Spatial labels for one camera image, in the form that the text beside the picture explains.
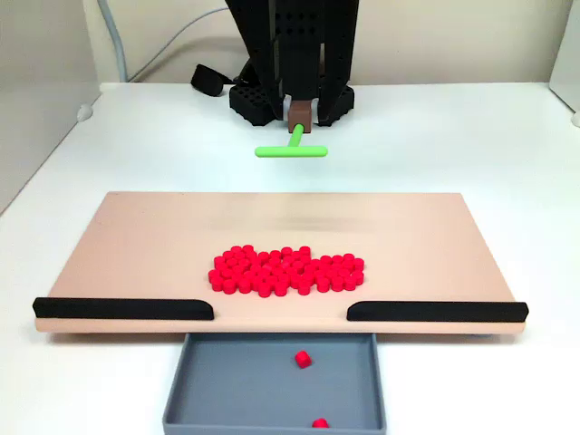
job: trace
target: pile of red pieces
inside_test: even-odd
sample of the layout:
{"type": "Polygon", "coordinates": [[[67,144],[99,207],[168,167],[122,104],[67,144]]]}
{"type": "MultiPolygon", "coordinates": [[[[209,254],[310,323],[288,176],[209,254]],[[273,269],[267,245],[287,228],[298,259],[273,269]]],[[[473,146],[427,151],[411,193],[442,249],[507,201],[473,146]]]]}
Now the pile of red pieces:
{"type": "Polygon", "coordinates": [[[364,282],[364,261],[353,254],[312,258],[309,246],[257,253],[251,245],[232,246],[214,258],[208,273],[216,292],[232,295],[256,291],[262,297],[286,296],[293,288],[309,295],[314,284],[320,293],[352,291],[364,282]]]}

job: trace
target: gray bin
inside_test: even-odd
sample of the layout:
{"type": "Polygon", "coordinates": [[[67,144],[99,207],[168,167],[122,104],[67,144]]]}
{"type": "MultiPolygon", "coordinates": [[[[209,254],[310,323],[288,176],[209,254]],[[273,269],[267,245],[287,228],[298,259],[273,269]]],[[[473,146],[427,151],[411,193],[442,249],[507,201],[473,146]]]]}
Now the gray bin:
{"type": "Polygon", "coordinates": [[[163,416],[166,435],[384,434],[374,334],[188,334],[163,416]],[[305,350],[313,365],[294,359],[305,350]]]}

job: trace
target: green t-shaped tool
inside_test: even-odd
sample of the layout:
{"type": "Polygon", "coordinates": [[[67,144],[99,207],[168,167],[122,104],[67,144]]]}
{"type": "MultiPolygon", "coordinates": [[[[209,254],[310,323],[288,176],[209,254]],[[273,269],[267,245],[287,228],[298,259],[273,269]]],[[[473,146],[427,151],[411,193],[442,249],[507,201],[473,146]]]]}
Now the green t-shaped tool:
{"type": "Polygon", "coordinates": [[[326,147],[301,147],[300,139],[305,132],[305,126],[296,124],[287,147],[257,147],[257,157],[324,157],[328,154],[326,147]]]}

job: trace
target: white wall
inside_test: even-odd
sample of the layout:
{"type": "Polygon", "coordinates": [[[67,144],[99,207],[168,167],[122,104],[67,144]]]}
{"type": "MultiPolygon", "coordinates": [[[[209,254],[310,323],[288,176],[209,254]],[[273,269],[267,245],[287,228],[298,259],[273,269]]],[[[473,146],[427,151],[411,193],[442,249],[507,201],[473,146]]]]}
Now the white wall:
{"type": "MultiPolygon", "coordinates": [[[[118,80],[96,0],[83,0],[99,78],[118,80]]],[[[130,73],[223,0],[109,0],[130,73]]],[[[572,0],[360,0],[353,83],[547,82],[572,0]]],[[[166,52],[147,82],[188,82],[197,63],[234,76],[247,58],[228,13],[166,52]]]]}
{"type": "Polygon", "coordinates": [[[78,0],[0,0],[0,213],[99,95],[78,0]]]}
{"type": "Polygon", "coordinates": [[[550,87],[574,111],[580,112],[580,1],[576,0],[552,72],[550,87]]]}

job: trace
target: wooden board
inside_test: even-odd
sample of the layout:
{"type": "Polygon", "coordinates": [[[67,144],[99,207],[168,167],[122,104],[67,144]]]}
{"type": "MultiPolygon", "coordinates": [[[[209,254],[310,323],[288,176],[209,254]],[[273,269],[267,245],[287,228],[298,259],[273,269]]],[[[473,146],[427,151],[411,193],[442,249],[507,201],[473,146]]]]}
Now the wooden board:
{"type": "Polygon", "coordinates": [[[39,331],[519,333],[524,323],[348,322],[362,300],[514,302],[459,194],[113,192],[50,297],[202,299],[215,320],[38,318],[39,331]],[[214,256],[308,245],[366,262],[354,292],[260,298],[211,290],[214,256]]]}

